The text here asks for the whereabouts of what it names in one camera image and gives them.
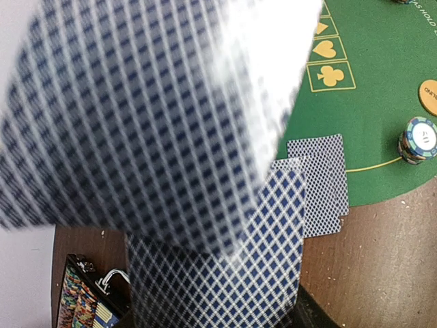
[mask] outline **green felt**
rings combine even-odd
[[[390,0],[327,0],[326,4],[347,55],[346,61],[329,66],[341,69],[344,79],[326,87],[318,73],[327,64],[309,63],[278,158],[287,157],[287,140],[341,133],[347,169],[393,160],[399,156],[397,138],[411,118],[423,116],[437,123],[418,98],[420,84],[437,79],[437,27],[432,26],[437,23],[437,1],[422,0],[422,8],[418,3]],[[330,33],[335,32],[327,28],[321,36]],[[337,56],[343,56],[343,49],[331,60]],[[309,61],[320,59],[325,60],[312,53]],[[398,161],[348,173],[350,205],[393,198],[436,174],[437,159],[418,166]]]

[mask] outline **heart symbol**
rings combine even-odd
[[[333,49],[334,44],[332,41],[325,40],[321,41],[314,49],[313,51],[317,53],[318,55],[321,55],[325,58],[334,58],[337,52]]]

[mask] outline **yellow line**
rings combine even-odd
[[[323,1],[323,3],[325,5],[326,11],[328,12],[328,14],[326,16],[330,16],[330,11],[329,11],[328,5],[326,4],[326,1]]]
[[[402,159],[402,157],[397,157],[396,159],[392,159],[391,161],[388,161],[388,162],[385,162],[385,163],[381,163],[381,164],[378,164],[378,165],[374,165],[374,166],[362,167],[360,169],[347,169],[346,173],[354,173],[354,172],[369,171],[370,169],[378,169],[379,167],[383,167],[383,166],[386,166],[388,164],[397,162],[400,159]]]

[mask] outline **blue poker chip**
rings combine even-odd
[[[400,157],[402,157],[402,159],[405,160],[405,162],[412,165],[418,165],[422,163],[424,160],[414,158],[404,148],[404,135],[405,133],[401,133],[397,142],[397,152],[399,153]]]
[[[424,159],[437,155],[437,126],[427,118],[416,117],[406,129],[407,151]]]

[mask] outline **stack of poker chips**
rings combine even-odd
[[[72,328],[92,328],[94,317],[96,316],[98,300],[92,291],[82,283],[79,297],[77,299],[76,310]]]
[[[57,328],[71,328],[82,281],[76,271],[67,266],[62,284]]]
[[[437,155],[437,126],[427,118],[413,118],[399,136],[397,151],[412,165],[434,158]]]

